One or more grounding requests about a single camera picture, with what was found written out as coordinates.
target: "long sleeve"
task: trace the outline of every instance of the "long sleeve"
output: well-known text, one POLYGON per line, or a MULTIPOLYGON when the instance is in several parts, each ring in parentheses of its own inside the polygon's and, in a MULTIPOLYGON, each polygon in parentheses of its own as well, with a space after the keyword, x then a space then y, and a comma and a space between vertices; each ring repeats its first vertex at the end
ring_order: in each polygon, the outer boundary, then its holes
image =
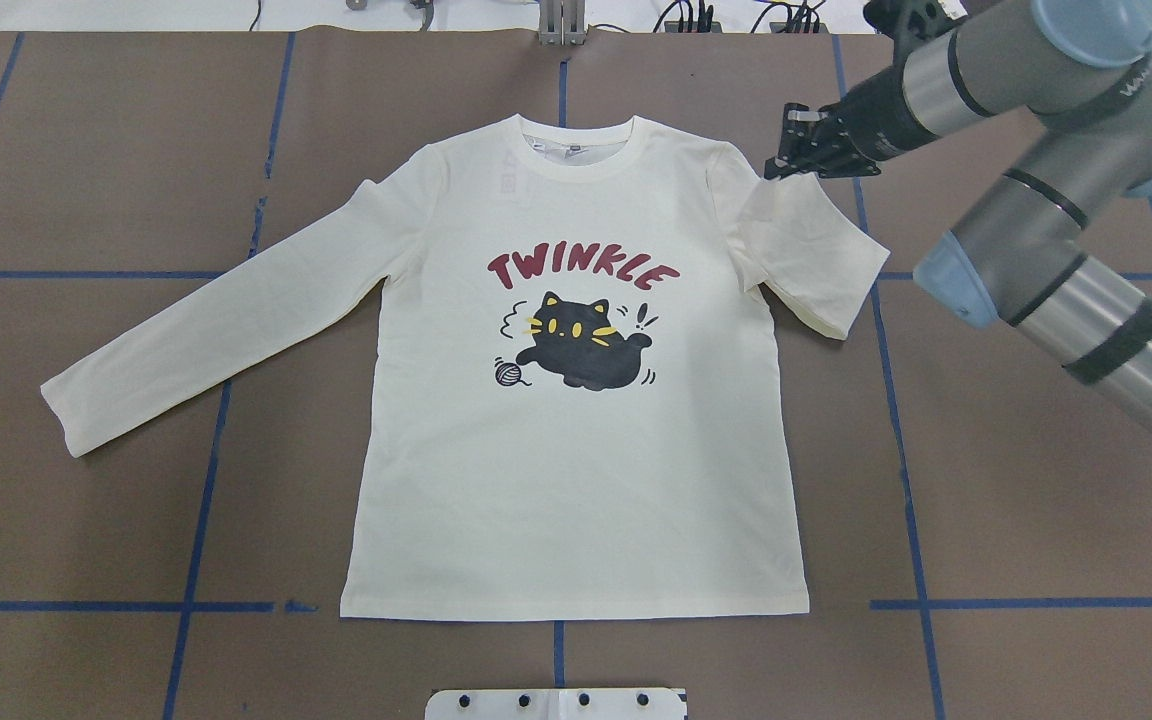
POLYGON ((764 181, 726 145, 708 166, 719 223, 745 290, 766 283, 808 327, 844 340, 887 260, 814 176, 764 181))
POLYGON ((445 165, 425 146, 341 209, 41 385, 77 457, 343 318, 420 243, 445 165))

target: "gray robot arm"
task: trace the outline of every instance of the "gray robot arm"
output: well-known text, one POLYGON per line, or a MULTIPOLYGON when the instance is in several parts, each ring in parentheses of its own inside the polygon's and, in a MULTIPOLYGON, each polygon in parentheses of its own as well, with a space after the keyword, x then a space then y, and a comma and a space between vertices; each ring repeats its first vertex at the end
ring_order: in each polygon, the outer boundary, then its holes
POLYGON ((1152 300, 1074 242, 1115 197, 1152 195, 1152 0, 1010 0, 946 29, 916 50, 897 41, 890 68, 820 113, 786 106, 764 174, 877 174, 1028 106, 1046 135, 915 282, 975 327, 1014 325, 1152 432, 1152 300))

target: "white floor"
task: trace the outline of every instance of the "white floor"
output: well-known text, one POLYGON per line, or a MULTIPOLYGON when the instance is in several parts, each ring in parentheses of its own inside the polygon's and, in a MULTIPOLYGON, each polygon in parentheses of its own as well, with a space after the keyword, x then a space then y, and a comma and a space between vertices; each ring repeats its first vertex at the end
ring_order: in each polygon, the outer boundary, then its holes
MULTIPOLYGON (((819 13, 832 32, 872 33, 861 16, 865 0, 826 0, 819 13)), ((344 0, 260 0, 262 31, 291 31, 306 26, 389 29, 404 31, 420 26, 420 10, 407 0, 369 0, 366 9, 351 10, 344 0)), ((650 32, 669 0, 586 0, 585 22, 612 23, 635 32, 650 32)), ((964 14, 958 0, 941 0, 953 17, 964 14)), ((758 15, 767 9, 759 0, 718 0, 714 18, 725 32, 749 32, 758 15)), ((48 29, 50 31, 245 31, 256 18, 257 0, 0 0, 0 29, 48 29)), ((773 9, 768 22, 782 22, 785 12, 773 9)), ((479 31, 479 29, 539 26, 540 10, 535 0, 434 0, 433 29, 479 31)))

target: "blue tape grid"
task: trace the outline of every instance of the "blue tape grid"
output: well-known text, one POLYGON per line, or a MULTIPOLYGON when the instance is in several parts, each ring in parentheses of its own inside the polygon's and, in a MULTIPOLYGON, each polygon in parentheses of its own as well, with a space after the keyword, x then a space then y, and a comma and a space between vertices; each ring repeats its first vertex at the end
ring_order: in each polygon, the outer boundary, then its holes
MULTIPOLYGON (((3 77, 0 79, 0 105, 3 100, 9 78, 12 77, 15 63, 17 63, 20 47, 22 47, 24 33, 18 33, 12 47, 12 53, 3 68, 3 77)), ((832 37, 833 55, 835 55, 835 70, 838 76, 838 91, 846 92, 844 61, 842 61, 842 47, 836 36, 832 37)), ((274 156, 278 145, 278 131, 280 119, 282 119, 285 94, 287 94, 288 76, 291 69, 291 55, 296 44, 296 33, 288 33, 287 46, 285 46, 285 58, 282 77, 280 77, 278 100, 275 101, 274 118, 270 127, 270 151, 265 160, 265 179, 273 177, 274 156)), ((567 79, 568 60, 559 63, 558 75, 558 123, 567 127, 567 79)), ((856 210, 858 210, 859 225, 864 232, 869 232, 867 211, 865 211, 864 191, 858 179, 854 180, 854 191, 856 210)), ((248 258, 256 255, 260 247, 262 220, 264 220, 265 202, 268 197, 262 197, 255 209, 253 232, 251 245, 248 249, 248 258)), ((1149 199, 1149 207, 1152 213, 1152 197, 1149 199)), ((48 270, 0 270, 0 279, 212 279, 221 274, 219 270, 73 270, 71 272, 50 272, 48 270)), ((1152 281, 1152 273, 1124 273, 1130 281, 1152 281)), ((878 282, 870 291, 872 300, 874 323, 878 333, 879 355, 882 362, 882 379, 886 384, 888 411, 893 432, 896 434, 896 444, 901 464, 901 483, 905 492, 905 528, 908 528, 910 541, 910 555, 914 560, 915 588, 918 597, 914 600, 873 600, 870 601, 871 611, 918 611, 923 626, 923 638, 929 662, 929 683, 931 683, 933 705, 938 720, 943 719, 945 703, 942 697, 940 669, 937 661, 937 643, 932 629, 932 611, 1053 611, 1053 609, 1152 609, 1152 597, 1062 597, 1062 598, 929 598, 927 582, 923 570, 922 552, 918 538, 918 523, 914 510, 914 493, 910 491, 909 465, 905 461, 905 439, 900 425, 900 406, 897 402, 895 379, 893 379, 890 367, 890 350, 887 346, 886 325, 882 323, 882 297, 879 295, 881 282, 910 281, 914 273, 908 272, 884 272, 879 274, 878 282)), ((189 574, 185 583, 184 598, 180 602, 123 602, 123 601, 0 601, 0 612, 141 612, 141 614, 161 614, 161 612, 177 612, 180 623, 177 631, 177 643, 172 661, 172 673, 169 675, 168 691, 164 702, 162 715, 165 720, 170 720, 174 714, 175 697, 179 692, 180 674, 184 666, 184 652, 188 644, 189 619, 192 614, 223 614, 225 612, 256 612, 256 614, 271 614, 276 612, 274 602, 200 602, 196 600, 198 574, 200 574, 202 548, 204 548, 207 530, 207 520, 211 509, 212 492, 215 488, 217 470, 220 462, 220 442, 223 433, 225 419, 227 419, 229 400, 232 396, 232 384, 225 382, 221 389, 220 409, 215 416, 215 429, 212 434, 211 455, 207 465, 206 479, 204 483, 204 495, 198 509, 198 521, 195 529, 195 544, 189 561, 189 574)), ((301 605, 301 602, 288 601, 285 612, 314 612, 314 606, 301 605)), ((566 687, 566 624, 556 621, 553 624, 553 664, 554 664, 554 687, 566 687)))

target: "white bracket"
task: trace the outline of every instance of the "white bracket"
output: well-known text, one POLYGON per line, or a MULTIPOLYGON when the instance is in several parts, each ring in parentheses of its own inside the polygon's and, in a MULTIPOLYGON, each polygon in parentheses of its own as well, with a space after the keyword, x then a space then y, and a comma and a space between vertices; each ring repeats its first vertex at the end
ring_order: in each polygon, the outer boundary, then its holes
POLYGON ((440 691, 425 720, 685 720, 687 691, 672 688, 440 691))
POLYGON ((540 45, 584 45, 585 0, 540 0, 540 45))

